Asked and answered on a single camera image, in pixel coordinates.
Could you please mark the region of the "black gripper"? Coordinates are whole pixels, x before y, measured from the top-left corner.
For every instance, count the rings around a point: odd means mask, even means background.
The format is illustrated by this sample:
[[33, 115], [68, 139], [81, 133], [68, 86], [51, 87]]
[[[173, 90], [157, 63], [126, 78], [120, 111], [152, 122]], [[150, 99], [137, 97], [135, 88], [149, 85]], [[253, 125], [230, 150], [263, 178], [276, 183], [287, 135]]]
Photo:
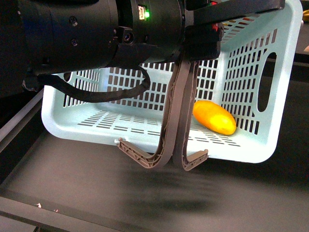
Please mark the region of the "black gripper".
[[189, 60], [218, 58], [223, 23], [285, 7], [283, 0], [186, 0], [183, 47]]

